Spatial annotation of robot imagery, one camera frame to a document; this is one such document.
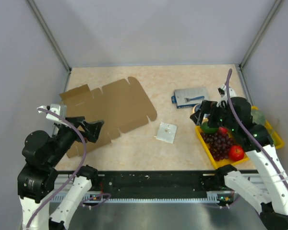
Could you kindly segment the brown cardboard box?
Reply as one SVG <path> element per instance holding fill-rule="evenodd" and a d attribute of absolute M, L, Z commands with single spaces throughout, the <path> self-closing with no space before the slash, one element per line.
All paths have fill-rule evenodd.
<path fill-rule="evenodd" d="M 67 106 L 67 117 L 83 116 L 87 122 L 104 121 L 98 141 L 87 143 L 87 153 L 157 118 L 155 107 L 135 77 L 93 90 L 86 84 L 61 93 L 60 97 Z"/>

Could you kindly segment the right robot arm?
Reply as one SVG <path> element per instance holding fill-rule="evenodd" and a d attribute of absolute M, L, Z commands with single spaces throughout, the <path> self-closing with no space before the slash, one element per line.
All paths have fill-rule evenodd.
<path fill-rule="evenodd" d="M 252 106 L 242 97 L 232 97 L 221 103 L 204 100 L 190 119 L 199 125 L 208 115 L 210 128 L 226 128 L 253 162 L 266 191 L 246 179 L 232 165 L 217 170 L 217 188 L 237 192 L 259 214 L 268 230 L 288 230 L 288 175 L 276 153 L 273 139 L 265 126 L 252 120 Z"/>

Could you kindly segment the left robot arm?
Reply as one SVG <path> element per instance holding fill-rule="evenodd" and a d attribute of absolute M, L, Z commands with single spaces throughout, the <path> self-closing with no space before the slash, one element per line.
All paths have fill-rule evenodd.
<path fill-rule="evenodd" d="M 23 209 L 23 229 L 66 230 L 83 196 L 100 185 L 97 169 L 80 165 L 72 176 L 72 187 L 59 205 L 49 214 L 49 202 L 56 195 L 55 166 L 74 142 L 96 143 L 104 121 L 86 122 L 83 116 L 67 117 L 67 125 L 58 125 L 55 135 L 37 130 L 27 136 L 22 155 L 25 165 L 17 177 L 18 196 Z"/>

